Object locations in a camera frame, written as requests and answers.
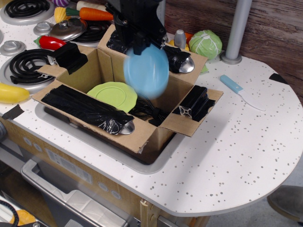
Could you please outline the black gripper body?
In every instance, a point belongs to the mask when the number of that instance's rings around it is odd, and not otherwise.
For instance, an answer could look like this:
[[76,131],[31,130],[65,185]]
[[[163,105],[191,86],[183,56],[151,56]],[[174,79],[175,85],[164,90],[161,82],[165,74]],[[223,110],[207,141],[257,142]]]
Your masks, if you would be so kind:
[[145,33],[150,44],[164,45],[166,29],[157,17],[160,0],[108,0],[106,10],[114,16],[114,24],[123,45],[133,44],[136,33]]

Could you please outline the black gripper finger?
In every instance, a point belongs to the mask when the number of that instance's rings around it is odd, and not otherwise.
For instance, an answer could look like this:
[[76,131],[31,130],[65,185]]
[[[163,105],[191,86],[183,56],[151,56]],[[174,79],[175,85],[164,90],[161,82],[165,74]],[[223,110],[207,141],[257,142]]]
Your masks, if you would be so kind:
[[142,52],[150,46],[150,40],[145,33],[136,33],[133,39],[133,51],[135,55],[141,55]]

